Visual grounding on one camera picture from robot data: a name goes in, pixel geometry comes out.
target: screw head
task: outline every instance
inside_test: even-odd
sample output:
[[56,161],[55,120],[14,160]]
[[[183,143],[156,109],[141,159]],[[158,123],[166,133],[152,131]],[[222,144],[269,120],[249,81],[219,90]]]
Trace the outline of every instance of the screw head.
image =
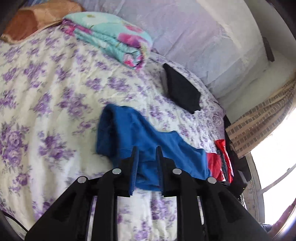
[[112,173],[115,174],[115,175],[118,175],[118,174],[121,173],[121,169],[120,169],[120,168],[114,168],[114,169],[112,170]]
[[173,170],[173,174],[180,175],[181,173],[182,173],[182,170],[179,169],[179,168],[175,168],[175,169]]
[[86,182],[86,177],[79,177],[77,179],[77,182],[79,182],[79,183],[85,183]]
[[215,183],[217,182],[216,178],[214,178],[214,177],[209,177],[209,178],[207,179],[207,181],[208,181],[209,183],[211,183],[211,184],[215,184]]

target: red garment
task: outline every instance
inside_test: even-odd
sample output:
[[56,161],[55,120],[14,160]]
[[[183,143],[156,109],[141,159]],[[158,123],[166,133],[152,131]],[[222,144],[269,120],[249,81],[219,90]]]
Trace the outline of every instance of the red garment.
[[218,181],[225,181],[225,177],[222,171],[221,157],[216,153],[207,153],[208,167],[212,173],[212,177]]
[[233,170],[232,165],[228,156],[228,153],[226,151],[226,142],[223,139],[216,140],[215,141],[216,146],[222,151],[225,157],[226,165],[227,165],[227,174],[228,174],[228,181],[231,183],[233,180]]

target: floral bedspread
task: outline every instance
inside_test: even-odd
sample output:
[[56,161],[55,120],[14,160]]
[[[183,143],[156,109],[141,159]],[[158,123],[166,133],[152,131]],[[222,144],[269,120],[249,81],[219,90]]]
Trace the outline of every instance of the floral bedspread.
[[[223,110],[200,79],[170,61],[201,92],[202,110],[191,115],[165,97],[165,62],[152,54],[143,70],[131,70],[56,27],[20,45],[0,42],[0,209],[30,229],[77,177],[110,170],[95,153],[107,103],[131,106],[157,130],[215,152]],[[118,199],[117,223],[120,241],[175,240],[176,200],[136,189]]]

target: curtain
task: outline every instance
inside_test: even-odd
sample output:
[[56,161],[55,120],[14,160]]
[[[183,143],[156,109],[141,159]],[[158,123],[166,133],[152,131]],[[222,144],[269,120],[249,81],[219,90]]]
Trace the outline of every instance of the curtain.
[[296,106],[296,76],[226,128],[239,158],[263,141]]

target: folded blanket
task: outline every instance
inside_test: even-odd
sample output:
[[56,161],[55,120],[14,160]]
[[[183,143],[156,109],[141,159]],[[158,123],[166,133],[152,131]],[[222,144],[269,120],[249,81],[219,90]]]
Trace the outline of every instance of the folded blanket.
[[109,13],[68,14],[64,17],[61,29],[100,47],[103,52],[133,69],[140,69],[145,65],[152,47],[149,34]]

